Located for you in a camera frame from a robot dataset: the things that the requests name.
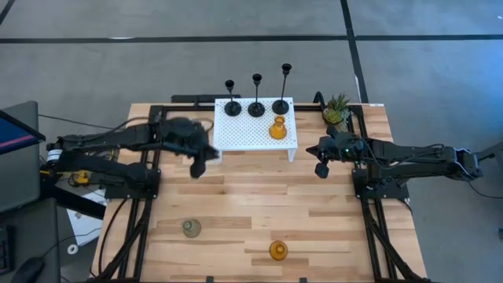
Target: succulent plant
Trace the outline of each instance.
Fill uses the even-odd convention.
[[[348,102],[349,102],[349,99],[346,99],[345,93],[339,94],[339,96],[337,98],[333,94],[332,99],[329,101],[329,103],[327,103],[327,108],[331,108],[336,111],[343,111],[344,109],[346,109]]]
[[[332,95],[332,99],[327,103],[327,107],[323,110],[323,116],[330,123],[339,123],[346,117],[343,114],[347,111],[347,103],[349,99],[346,99],[346,94],[342,93],[336,98]]]
[[[323,116],[330,123],[338,123],[343,119],[343,117],[341,116],[341,112],[331,108],[325,108],[325,110],[323,110]]]

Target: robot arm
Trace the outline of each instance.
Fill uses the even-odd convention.
[[[112,149],[131,151],[166,150],[194,159],[190,175],[199,178],[206,170],[206,161],[218,158],[218,151],[209,145],[208,134],[200,122],[186,118],[173,118],[155,123],[142,123],[123,130],[103,134],[67,135],[47,145],[47,166],[50,171],[88,170],[116,176],[122,181],[118,187],[130,193],[114,194],[111,198],[140,192],[138,198],[156,195],[160,171],[148,169],[143,163],[118,164],[89,152]]]
[[[369,183],[392,178],[446,176],[454,180],[471,181],[482,175],[477,156],[467,149],[443,145],[426,147],[399,146],[389,141],[360,138],[353,133],[327,129],[318,145],[307,149],[316,156],[315,173],[327,178],[329,161],[366,163]]]

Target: computer monitor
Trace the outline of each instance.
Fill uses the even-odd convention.
[[[44,142],[46,136],[0,110],[0,154]]]

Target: white shelf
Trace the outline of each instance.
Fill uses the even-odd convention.
[[[248,106],[255,102],[254,98],[237,98],[234,101],[241,104],[238,116],[228,116],[225,106],[230,99],[215,99],[215,129],[213,132],[213,146],[221,152],[225,151],[259,151],[259,150],[288,150],[288,160],[293,161],[297,150],[297,130],[293,100],[291,97],[283,99],[288,103],[289,110],[282,115],[287,129],[286,137],[277,140],[269,135],[269,128],[274,123],[277,114],[273,112],[273,103],[279,97],[260,98],[266,111],[258,118],[248,114]]]

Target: orange glass jar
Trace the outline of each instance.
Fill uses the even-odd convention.
[[[283,116],[276,116],[273,126],[269,128],[269,134],[274,139],[286,137],[285,118]]]
[[[282,241],[274,241],[269,247],[269,254],[275,260],[286,259],[288,247]]]

